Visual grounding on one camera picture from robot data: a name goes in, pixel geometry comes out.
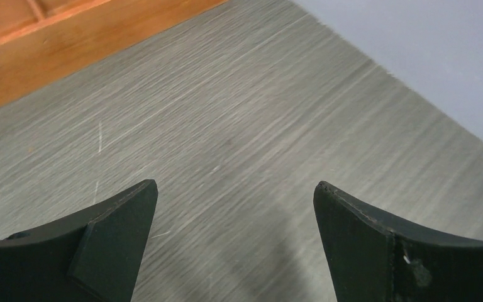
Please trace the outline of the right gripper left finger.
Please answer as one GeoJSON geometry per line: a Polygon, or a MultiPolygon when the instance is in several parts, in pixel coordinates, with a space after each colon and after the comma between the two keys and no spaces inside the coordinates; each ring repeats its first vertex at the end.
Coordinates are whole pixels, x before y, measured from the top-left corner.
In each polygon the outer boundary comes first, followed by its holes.
{"type": "Polygon", "coordinates": [[[130,301],[157,198],[146,179],[0,240],[0,301],[130,301]]]}

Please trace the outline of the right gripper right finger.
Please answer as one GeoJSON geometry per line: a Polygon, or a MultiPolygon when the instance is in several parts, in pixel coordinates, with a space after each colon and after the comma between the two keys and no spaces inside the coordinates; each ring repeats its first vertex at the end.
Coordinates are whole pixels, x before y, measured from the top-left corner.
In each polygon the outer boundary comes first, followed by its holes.
{"type": "Polygon", "coordinates": [[[413,223],[324,181],[313,205],[338,301],[483,301],[483,240],[413,223]]]}

